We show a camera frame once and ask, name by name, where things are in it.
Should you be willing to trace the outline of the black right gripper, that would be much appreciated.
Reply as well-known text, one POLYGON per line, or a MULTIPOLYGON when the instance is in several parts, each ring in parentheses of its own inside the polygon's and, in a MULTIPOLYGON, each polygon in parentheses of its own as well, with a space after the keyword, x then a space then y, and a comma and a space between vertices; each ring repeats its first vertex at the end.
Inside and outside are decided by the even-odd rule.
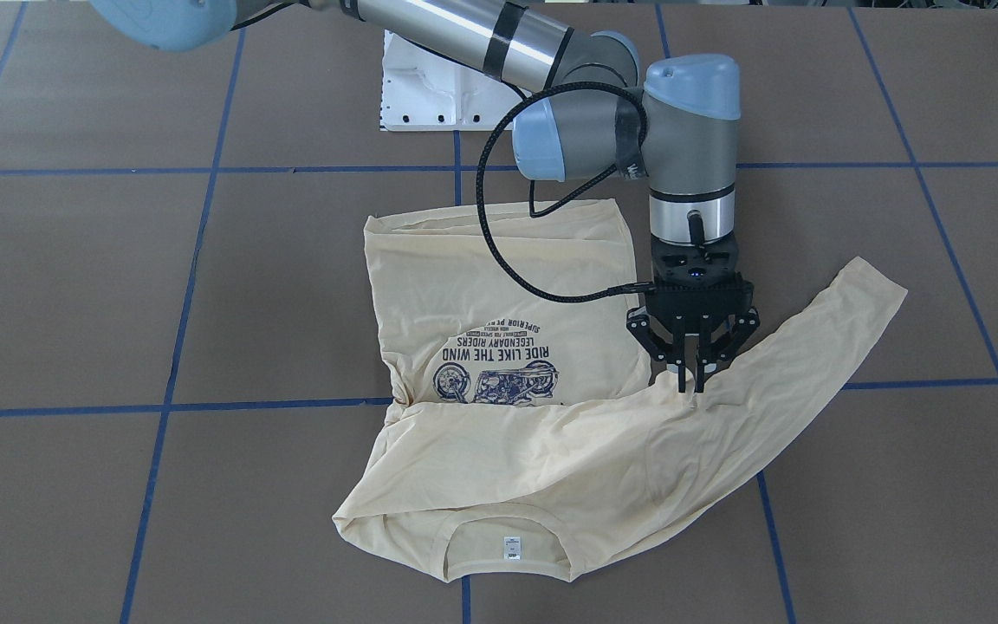
POLYGON ((688 391, 688 335, 697 337, 696 394, 709 368, 729 363, 760 327, 754 285, 737 272, 733 234, 701 246, 651 240, 652 289, 627 312, 625 326, 651 359, 672 363, 677 390, 688 391))

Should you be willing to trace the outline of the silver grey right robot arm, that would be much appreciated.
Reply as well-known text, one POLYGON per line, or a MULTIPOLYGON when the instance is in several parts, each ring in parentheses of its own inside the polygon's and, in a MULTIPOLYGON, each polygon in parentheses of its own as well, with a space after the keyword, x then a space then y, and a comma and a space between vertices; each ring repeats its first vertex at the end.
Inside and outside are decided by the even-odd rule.
POLYGON ((736 268, 736 61, 701 53, 641 68, 624 36, 582 33, 515 1, 343 1, 340 8, 522 96, 484 143, 475 190, 484 241, 519 287, 555 303, 641 296, 641 307, 627 312, 627 330, 680 376, 693 337, 697 392, 718 365, 736 358, 759 328, 753 285, 736 268), (530 208, 532 218, 549 216, 610 175, 648 181, 652 281, 563 296, 515 272, 484 206, 489 155, 506 129, 527 181, 580 182, 548 208, 530 208))

